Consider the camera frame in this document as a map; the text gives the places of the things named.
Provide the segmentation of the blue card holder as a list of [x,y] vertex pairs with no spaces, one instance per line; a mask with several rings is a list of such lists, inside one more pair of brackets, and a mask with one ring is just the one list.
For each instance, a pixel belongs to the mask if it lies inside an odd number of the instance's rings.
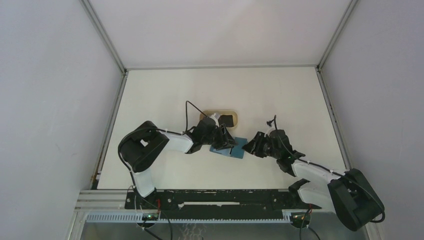
[[233,148],[217,150],[211,146],[209,148],[209,151],[224,157],[242,159],[245,153],[245,151],[243,150],[243,146],[248,143],[248,140],[242,137],[235,137],[235,142],[236,145]]

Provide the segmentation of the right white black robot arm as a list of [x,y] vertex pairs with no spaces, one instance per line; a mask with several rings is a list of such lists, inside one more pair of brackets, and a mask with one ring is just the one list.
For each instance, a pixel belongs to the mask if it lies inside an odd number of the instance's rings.
[[284,173],[299,178],[289,194],[293,207],[311,204],[335,213],[351,231],[385,220],[384,204],[360,170],[338,172],[305,160],[305,154],[293,149],[284,130],[259,131],[242,148],[256,157],[275,159]]

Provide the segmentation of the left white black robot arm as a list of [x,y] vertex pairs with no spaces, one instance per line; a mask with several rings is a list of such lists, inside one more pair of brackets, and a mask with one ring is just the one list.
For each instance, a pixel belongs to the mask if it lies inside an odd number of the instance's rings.
[[232,149],[237,145],[227,126],[212,117],[204,117],[196,126],[182,133],[158,128],[148,120],[128,133],[118,144],[117,154],[130,172],[137,191],[137,202],[149,209],[156,203],[157,196],[149,168],[164,151],[193,154],[203,146],[216,150]]

